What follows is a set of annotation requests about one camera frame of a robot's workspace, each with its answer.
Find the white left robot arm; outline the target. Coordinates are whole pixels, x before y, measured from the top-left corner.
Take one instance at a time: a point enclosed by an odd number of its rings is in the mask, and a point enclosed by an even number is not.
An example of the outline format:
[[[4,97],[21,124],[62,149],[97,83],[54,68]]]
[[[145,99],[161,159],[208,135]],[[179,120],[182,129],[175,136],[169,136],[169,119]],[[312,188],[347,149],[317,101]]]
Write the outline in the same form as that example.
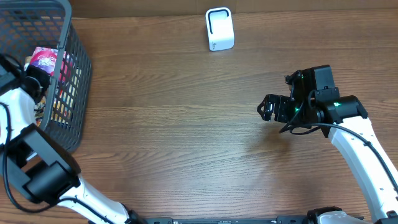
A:
[[[143,223],[90,185],[72,155],[37,126],[35,105],[49,84],[45,71],[1,55],[1,177],[13,206],[26,213],[65,207],[90,223]]]

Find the grey plastic mesh basket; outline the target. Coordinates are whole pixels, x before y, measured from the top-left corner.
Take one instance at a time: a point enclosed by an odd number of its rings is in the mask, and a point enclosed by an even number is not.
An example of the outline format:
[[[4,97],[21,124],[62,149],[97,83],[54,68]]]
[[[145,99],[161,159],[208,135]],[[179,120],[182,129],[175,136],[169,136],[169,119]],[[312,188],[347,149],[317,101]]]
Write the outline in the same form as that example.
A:
[[[37,47],[58,52],[39,126],[73,152],[82,139],[92,66],[72,7],[68,1],[1,1],[1,52],[24,62]]]

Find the red purple pad package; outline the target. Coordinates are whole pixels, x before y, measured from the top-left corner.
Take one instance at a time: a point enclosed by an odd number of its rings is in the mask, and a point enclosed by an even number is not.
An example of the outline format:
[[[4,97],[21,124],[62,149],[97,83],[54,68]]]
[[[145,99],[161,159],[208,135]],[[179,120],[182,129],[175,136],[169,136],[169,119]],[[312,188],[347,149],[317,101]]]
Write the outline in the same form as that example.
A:
[[[36,47],[29,64],[46,71],[50,76],[54,76],[57,58],[57,49]],[[63,70],[65,76],[69,77],[71,74],[69,68],[72,66],[73,62],[66,52],[63,53],[63,59],[61,60],[61,63],[61,69]]]

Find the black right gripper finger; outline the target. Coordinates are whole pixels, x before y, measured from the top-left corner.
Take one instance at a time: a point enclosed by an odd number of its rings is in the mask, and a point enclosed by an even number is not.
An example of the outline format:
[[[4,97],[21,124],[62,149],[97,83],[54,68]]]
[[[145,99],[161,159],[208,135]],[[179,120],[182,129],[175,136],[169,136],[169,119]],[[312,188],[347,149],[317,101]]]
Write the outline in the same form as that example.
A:
[[[272,116],[272,111],[269,111],[266,107],[258,108],[257,112],[264,121],[270,121]]]
[[[274,95],[273,94],[268,94],[265,96],[261,104],[259,105],[260,108],[267,108],[269,106],[272,106],[274,104]]]

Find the white barcode scanner stand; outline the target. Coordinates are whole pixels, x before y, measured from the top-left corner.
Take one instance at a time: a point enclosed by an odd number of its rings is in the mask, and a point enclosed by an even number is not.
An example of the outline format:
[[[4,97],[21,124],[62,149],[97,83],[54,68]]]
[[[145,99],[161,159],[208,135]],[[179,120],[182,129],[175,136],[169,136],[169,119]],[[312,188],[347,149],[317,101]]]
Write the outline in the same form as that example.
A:
[[[207,10],[205,14],[209,50],[212,52],[234,47],[232,13],[227,7]]]

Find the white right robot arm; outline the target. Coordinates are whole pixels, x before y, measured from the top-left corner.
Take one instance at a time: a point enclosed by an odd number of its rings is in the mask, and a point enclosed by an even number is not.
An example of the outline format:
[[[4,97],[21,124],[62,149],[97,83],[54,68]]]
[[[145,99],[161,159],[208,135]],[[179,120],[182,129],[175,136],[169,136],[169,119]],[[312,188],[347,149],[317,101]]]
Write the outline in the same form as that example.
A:
[[[371,221],[397,223],[397,169],[357,97],[341,97],[336,87],[292,87],[290,96],[266,95],[257,112],[264,121],[284,123],[281,133],[308,135],[320,130],[348,164],[364,195]]]

